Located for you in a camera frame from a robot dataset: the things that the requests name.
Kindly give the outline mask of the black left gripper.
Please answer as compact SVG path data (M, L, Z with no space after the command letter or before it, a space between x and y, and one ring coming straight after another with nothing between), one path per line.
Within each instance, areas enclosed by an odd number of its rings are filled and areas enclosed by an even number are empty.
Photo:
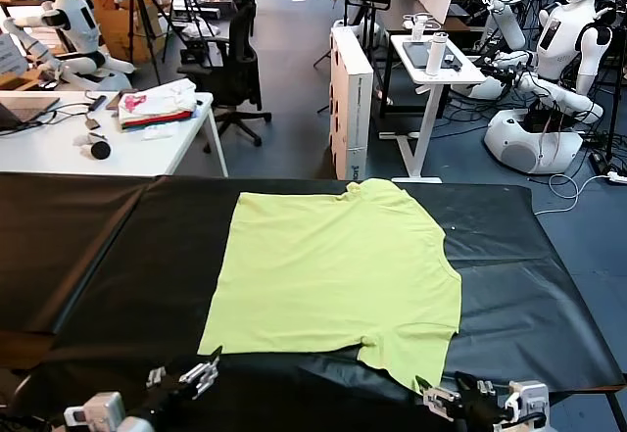
M221 347L203 356L190 370L182 374L178 382L167 383L168 373L164 366L149 371L148 390L143 403L128 412L148 422L163 422L177 410L181 403L199 399L216 381Z

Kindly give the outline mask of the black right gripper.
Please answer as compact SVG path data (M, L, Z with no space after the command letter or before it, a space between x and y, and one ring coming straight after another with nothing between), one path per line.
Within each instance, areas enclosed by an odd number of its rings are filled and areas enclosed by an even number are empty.
M467 425L496 425L508 419L506 410L498 404L493 383L476 376L456 371L455 382L460 392L432 386L425 379L415 375L423 404L429 410L447 419L455 421L461 418Z

